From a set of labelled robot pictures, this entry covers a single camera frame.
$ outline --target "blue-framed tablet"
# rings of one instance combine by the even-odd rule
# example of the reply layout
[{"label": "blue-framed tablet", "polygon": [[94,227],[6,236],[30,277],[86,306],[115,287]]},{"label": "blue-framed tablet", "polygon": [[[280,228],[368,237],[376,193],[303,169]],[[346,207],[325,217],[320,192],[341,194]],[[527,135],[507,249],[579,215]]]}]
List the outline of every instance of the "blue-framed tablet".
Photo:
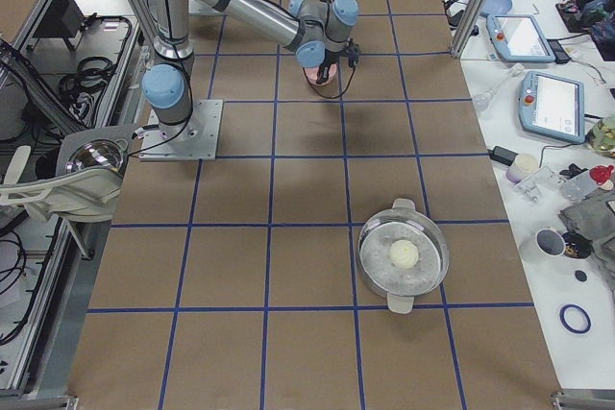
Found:
[{"label": "blue-framed tablet", "polygon": [[523,130],[574,144],[585,140],[583,83],[530,71],[521,83]]},{"label": "blue-framed tablet", "polygon": [[553,62],[555,54],[529,14],[489,14],[487,32],[498,55],[511,62]]}]

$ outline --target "light blue cap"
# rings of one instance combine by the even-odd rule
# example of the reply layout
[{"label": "light blue cap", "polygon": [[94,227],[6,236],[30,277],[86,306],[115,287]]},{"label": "light blue cap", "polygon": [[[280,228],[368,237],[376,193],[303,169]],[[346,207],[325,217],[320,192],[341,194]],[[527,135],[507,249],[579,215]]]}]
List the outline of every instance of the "light blue cap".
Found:
[{"label": "light blue cap", "polygon": [[321,40],[306,42],[297,49],[295,57],[301,67],[319,66],[325,60],[325,43]]},{"label": "light blue cap", "polygon": [[299,9],[301,8],[304,0],[289,0],[288,1],[288,11],[293,16],[297,16],[299,14]]},{"label": "light blue cap", "polygon": [[358,3],[356,0],[334,0],[333,12],[346,26],[355,26],[358,19]]},{"label": "light blue cap", "polygon": [[156,109],[173,108],[184,95],[182,73],[168,64],[157,64],[141,82],[147,101]]}]

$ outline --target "pot handle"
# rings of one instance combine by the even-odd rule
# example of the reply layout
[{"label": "pot handle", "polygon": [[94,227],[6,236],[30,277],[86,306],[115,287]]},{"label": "pot handle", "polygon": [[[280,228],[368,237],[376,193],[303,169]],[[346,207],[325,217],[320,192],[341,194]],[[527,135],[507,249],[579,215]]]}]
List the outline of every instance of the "pot handle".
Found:
[{"label": "pot handle", "polygon": [[400,297],[392,293],[387,293],[386,304],[391,312],[396,314],[408,314],[414,305],[414,297]]},{"label": "pot handle", "polygon": [[398,198],[393,202],[393,208],[410,208],[416,210],[416,205],[411,199]]}]

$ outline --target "white tabletop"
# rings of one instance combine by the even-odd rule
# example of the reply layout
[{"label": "white tabletop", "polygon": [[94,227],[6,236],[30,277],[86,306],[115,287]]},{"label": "white tabletop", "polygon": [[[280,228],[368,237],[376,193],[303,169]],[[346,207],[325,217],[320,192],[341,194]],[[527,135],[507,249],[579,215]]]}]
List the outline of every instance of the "white tabletop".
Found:
[{"label": "white tabletop", "polygon": [[[572,36],[554,4],[560,0],[512,0],[510,13],[531,13],[548,38]],[[489,43],[484,28],[484,19],[479,22],[480,35],[472,37],[462,55],[463,71],[470,93],[476,94],[498,81],[510,63],[490,60],[495,49]],[[541,70],[585,84],[585,112],[606,116],[615,112],[615,99],[608,91],[615,87],[615,62],[604,62],[589,37],[564,41],[564,45],[581,52],[580,61],[597,66],[606,80],[598,82],[598,74],[578,62],[557,64],[527,64],[528,70]],[[540,157],[545,145],[563,145],[554,139],[526,133],[521,129],[517,112],[517,95],[522,75],[508,80],[499,89],[489,108],[479,116],[485,143],[489,147],[502,146],[517,153]],[[589,130],[592,123],[587,123]],[[600,157],[584,146],[563,150],[545,151],[544,165],[555,172],[570,163],[580,167],[613,163]],[[558,212],[571,203],[558,191],[541,187],[543,198],[537,205],[531,204],[513,189],[513,184],[504,175],[503,165],[493,163],[494,172],[502,193],[504,206],[517,245],[530,238],[542,228],[566,229],[558,218]],[[559,383],[564,389],[615,389],[615,303],[613,293],[603,281],[596,263],[589,260],[574,260],[560,257],[536,262],[521,254],[529,288],[540,318]],[[588,275],[586,282],[575,278],[575,270]],[[591,329],[585,334],[567,331],[559,320],[560,308],[568,303],[581,306],[591,318]]]}]

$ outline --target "white chair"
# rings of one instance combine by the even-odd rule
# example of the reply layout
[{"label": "white chair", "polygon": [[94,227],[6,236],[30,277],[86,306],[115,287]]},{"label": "white chair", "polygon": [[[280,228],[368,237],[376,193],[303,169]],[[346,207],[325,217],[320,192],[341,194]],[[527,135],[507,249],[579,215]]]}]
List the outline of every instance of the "white chair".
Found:
[{"label": "white chair", "polygon": [[98,223],[111,219],[122,177],[105,167],[88,167],[50,180],[18,184],[30,156],[30,146],[21,146],[11,159],[0,184],[0,205],[23,207],[33,220],[46,222],[58,215],[68,225],[79,250],[90,258],[75,223]]}]

